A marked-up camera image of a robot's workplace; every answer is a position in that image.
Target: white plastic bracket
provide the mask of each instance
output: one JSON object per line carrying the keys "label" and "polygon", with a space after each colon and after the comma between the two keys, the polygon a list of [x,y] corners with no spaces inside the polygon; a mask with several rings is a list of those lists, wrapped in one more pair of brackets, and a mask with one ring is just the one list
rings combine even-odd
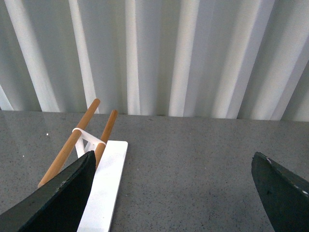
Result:
{"label": "white plastic bracket", "polygon": [[[79,139],[77,140],[77,142],[75,144],[75,148],[76,148],[78,158],[81,157],[83,154],[85,154],[88,151],[96,150],[96,147],[98,146],[98,144],[106,145],[106,143],[103,142],[102,140],[96,138],[95,136],[89,134],[88,132],[86,132],[86,131],[84,131],[80,128],[74,128],[72,130],[72,132],[75,131],[75,130],[79,130],[82,133],[82,135],[79,137]],[[84,146],[83,139],[88,141],[86,146]]]}

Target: wooden dowel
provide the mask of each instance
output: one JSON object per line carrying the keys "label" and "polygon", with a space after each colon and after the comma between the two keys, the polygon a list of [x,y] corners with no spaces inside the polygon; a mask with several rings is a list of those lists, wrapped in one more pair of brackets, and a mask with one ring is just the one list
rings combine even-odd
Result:
{"label": "wooden dowel", "polygon": [[[77,124],[76,127],[84,130],[88,125],[90,119],[92,118],[93,114],[95,113],[98,105],[100,104],[99,99],[94,99],[92,104],[90,105],[89,109],[86,111],[80,122]],[[59,151],[57,157],[55,158],[52,165],[50,165],[49,169],[47,170],[46,174],[42,178],[42,180],[38,184],[38,188],[43,186],[45,183],[53,179],[61,170],[64,163],[67,161],[70,153],[72,152],[77,140],[82,135],[80,130],[74,130],[66,143],[63,145],[62,149]]]}
{"label": "wooden dowel", "polygon": [[[107,143],[108,138],[110,137],[110,134],[112,132],[112,127],[114,126],[115,120],[117,118],[118,112],[116,110],[113,110],[111,112],[111,115],[107,121],[107,124],[104,128],[104,131],[101,136],[101,140],[105,143]],[[96,169],[98,168],[98,164],[100,163],[100,160],[102,158],[103,152],[105,150],[104,144],[98,144],[96,150],[95,150],[95,156],[96,156]]]}

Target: speckled stone surface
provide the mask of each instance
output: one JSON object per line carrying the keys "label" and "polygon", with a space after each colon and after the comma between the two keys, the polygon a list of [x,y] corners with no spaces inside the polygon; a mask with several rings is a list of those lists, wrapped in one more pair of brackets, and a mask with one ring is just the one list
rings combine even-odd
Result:
{"label": "speckled stone surface", "polygon": [[[0,213],[36,189],[82,115],[0,111]],[[99,137],[107,119],[86,131]],[[309,180],[309,123],[120,115],[110,139],[129,144],[112,232],[273,231],[255,151]]]}

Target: white plastic base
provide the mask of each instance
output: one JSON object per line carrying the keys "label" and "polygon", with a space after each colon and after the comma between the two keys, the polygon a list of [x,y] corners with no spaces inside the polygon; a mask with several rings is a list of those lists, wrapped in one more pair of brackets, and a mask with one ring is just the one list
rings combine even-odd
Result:
{"label": "white plastic base", "polygon": [[125,163],[127,144],[125,141],[107,142],[77,232],[109,231]]}

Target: curtain fold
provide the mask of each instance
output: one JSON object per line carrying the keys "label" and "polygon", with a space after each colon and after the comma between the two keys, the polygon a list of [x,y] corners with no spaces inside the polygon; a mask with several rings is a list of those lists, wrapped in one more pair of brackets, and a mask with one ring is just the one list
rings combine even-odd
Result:
{"label": "curtain fold", "polygon": [[309,2],[0,0],[1,110],[309,121]]}

